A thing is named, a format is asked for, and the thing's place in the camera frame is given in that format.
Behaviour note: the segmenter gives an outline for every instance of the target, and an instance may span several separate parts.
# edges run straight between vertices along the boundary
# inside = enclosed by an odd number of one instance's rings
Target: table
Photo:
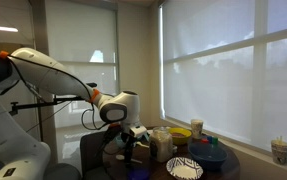
[[[204,170],[200,180],[238,180],[240,179],[240,163],[234,152],[223,143],[219,142],[218,145],[225,149],[228,154],[227,160],[221,167],[221,170],[216,172],[210,172]],[[125,167],[125,163],[123,161],[117,160],[115,158],[119,149],[114,141],[110,142],[109,145],[106,146],[105,149],[109,154],[103,154],[103,162],[105,164],[107,173],[116,180],[126,180],[127,172],[129,169]],[[123,150],[119,151],[117,154],[123,154]],[[187,157],[191,158],[188,152],[187,144],[178,146],[177,153],[173,155],[173,157]],[[150,159],[149,149],[145,147],[141,147],[136,145],[133,148],[133,159],[137,159],[142,161],[142,164],[132,163],[132,168],[135,169],[148,169],[150,172],[150,179],[154,180],[174,180],[175,178],[166,170],[166,162],[159,163],[153,159]]]

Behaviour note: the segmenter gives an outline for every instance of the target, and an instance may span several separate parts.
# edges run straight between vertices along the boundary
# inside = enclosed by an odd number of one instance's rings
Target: jar
[[[158,162],[165,162],[173,156],[172,135],[165,127],[156,127],[149,138],[150,157]]]

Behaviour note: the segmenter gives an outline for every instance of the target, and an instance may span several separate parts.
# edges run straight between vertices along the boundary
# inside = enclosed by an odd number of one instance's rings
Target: blue container
[[[192,159],[209,171],[220,170],[227,159],[226,151],[218,145],[196,142],[190,143],[188,150]]]

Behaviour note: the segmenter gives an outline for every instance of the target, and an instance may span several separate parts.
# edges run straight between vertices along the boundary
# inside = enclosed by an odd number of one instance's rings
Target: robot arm
[[[139,97],[133,92],[107,96],[91,88],[54,59],[30,48],[0,54],[0,94],[19,80],[55,95],[75,95],[93,103],[106,123],[120,121],[122,131],[136,138],[146,132],[139,120]],[[43,178],[50,149],[26,134],[0,104],[0,180]]]

